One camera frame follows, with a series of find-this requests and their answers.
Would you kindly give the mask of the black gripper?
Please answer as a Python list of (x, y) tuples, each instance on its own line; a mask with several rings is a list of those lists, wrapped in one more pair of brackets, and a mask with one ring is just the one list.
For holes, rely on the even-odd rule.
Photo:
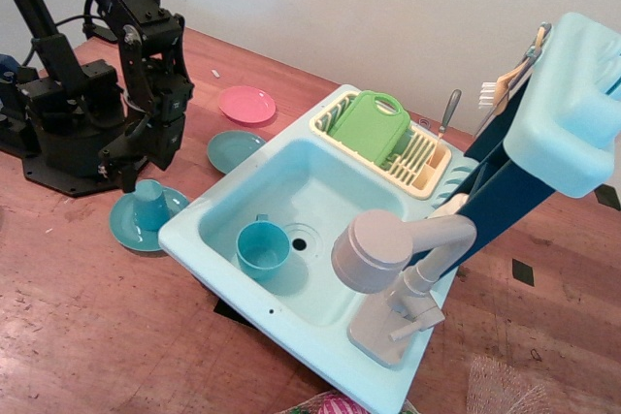
[(120, 176), (124, 193), (135, 191), (145, 162), (166, 171), (180, 148), (191, 88), (100, 93), (99, 121), (112, 133), (99, 150), (99, 174)]

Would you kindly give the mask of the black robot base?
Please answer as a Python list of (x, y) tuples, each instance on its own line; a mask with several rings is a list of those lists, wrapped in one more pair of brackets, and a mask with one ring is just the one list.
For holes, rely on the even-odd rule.
[(74, 53), (44, 56), (46, 74), (20, 66), (1, 76), (1, 149), (21, 160), (26, 179), (71, 197), (120, 189), (99, 174), (99, 150), (112, 133), (99, 121), (100, 93), (118, 84), (114, 67), (81, 64)]

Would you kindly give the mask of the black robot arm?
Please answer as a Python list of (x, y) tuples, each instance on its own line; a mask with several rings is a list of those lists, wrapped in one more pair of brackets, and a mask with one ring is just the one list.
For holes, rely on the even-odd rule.
[(132, 192), (146, 164), (166, 169), (180, 148), (193, 85), (184, 20), (160, 0), (85, 0), (83, 31), (120, 64), (81, 63), (44, 0), (14, 0), (43, 69), (1, 60), (1, 148), (24, 176), (71, 197)]

